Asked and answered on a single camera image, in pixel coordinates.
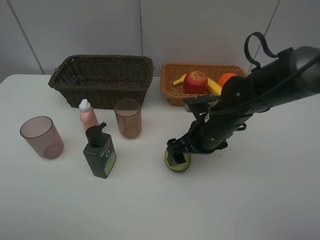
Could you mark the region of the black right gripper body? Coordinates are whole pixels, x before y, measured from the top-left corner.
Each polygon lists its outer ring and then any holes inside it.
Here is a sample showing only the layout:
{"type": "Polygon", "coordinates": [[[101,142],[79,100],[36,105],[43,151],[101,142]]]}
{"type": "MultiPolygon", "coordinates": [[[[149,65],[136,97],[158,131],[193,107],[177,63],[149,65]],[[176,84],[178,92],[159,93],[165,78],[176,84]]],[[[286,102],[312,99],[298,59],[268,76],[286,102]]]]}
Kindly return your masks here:
{"type": "Polygon", "coordinates": [[[247,115],[207,114],[195,120],[189,131],[174,141],[175,154],[211,154],[228,146],[235,131],[246,129],[247,115]]]}

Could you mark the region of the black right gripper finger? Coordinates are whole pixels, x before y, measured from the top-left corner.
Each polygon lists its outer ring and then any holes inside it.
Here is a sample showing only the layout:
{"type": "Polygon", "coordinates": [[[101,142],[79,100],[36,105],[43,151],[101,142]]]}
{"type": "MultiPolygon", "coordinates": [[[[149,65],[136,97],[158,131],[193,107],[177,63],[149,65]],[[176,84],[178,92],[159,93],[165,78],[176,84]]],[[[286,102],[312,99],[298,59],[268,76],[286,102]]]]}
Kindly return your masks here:
{"type": "Polygon", "coordinates": [[[185,157],[182,153],[182,144],[176,138],[172,138],[167,142],[168,163],[170,166],[176,166],[185,163],[185,157]]]}

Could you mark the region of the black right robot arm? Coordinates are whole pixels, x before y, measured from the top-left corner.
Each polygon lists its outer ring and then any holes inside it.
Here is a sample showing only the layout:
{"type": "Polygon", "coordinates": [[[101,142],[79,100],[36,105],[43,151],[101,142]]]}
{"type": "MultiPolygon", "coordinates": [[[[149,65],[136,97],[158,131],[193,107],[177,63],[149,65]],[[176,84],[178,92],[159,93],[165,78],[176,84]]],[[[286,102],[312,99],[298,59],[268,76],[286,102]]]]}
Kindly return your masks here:
{"type": "Polygon", "coordinates": [[[228,146],[235,131],[244,131],[255,113],[304,99],[320,92],[320,50],[302,46],[280,52],[277,60],[246,77],[233,76],[221,95],[185,98],[195,120],[181,138],[167,142],[165,163],[183,172],[191,155],[208,155],[228,146]]]}

